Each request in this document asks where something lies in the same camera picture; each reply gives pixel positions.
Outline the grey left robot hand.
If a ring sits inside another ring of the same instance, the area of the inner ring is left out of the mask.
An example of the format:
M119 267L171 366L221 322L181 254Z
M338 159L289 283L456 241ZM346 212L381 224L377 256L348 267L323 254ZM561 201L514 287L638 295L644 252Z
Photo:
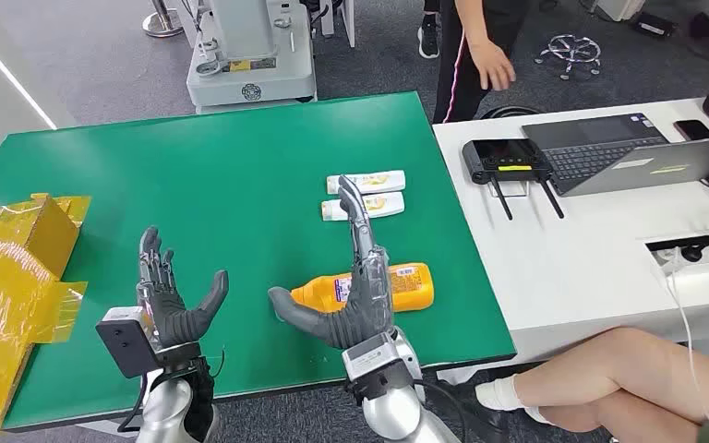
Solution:
M162 239L155 226L148 227L138 244L138 300L146 304L163 349L199 341L222 306L229 291L224 269L213 275L209 292L197 307L189 309L178 292L174 277L174 251L162 251Z

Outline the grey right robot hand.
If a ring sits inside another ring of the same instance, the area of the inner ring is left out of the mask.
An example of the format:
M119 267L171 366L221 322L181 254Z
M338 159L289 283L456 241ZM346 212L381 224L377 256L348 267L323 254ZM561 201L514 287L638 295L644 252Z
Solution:
M347 213L352 237L353 265L346 305L322 313L296 303L282 287L272 287L268 297L279 318L330 347L348 349L393 328L391 280L386 250L374 239L367 209L355 183L338 179L340 206Z

